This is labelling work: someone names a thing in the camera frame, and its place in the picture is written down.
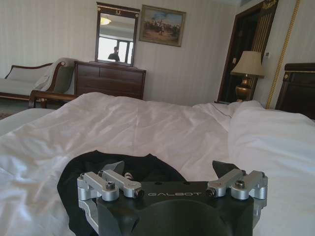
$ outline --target chaise lounge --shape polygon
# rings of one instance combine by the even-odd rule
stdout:
[[[60,58],[36,67],[13,65],[9,74],[0,78],[0,98],[29,100],[34,89],[65,93],[71,84],[74,61]]]

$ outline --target white duvet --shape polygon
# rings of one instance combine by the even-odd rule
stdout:
[[[254,235],[314,235],[314,124],[257,103],[238,106],[184,107],[90,93],[1,136],[0,234],[73,235],[57,182],[69,160],[98,149],[151,153],[190,181],[215,179],[212,160],[263,170],[268,206]]]

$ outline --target light switch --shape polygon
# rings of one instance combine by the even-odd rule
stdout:
[[[270,52],[266,52],[264,55],[265,58],[269,59],[270,58]]]

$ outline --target framed painting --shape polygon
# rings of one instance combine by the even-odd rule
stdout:
[[[181,47],[186,13],[142,5],[139,40]]]

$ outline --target table lamp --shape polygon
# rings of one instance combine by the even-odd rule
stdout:
[[[242,75],[242,83],[235,88],[238,102],[248,100],[251,93],[250,77],[264,77],[264,70],[261,66],[261,53],[254,51],[243,51],[241,59],[231,71],[231,75]]]

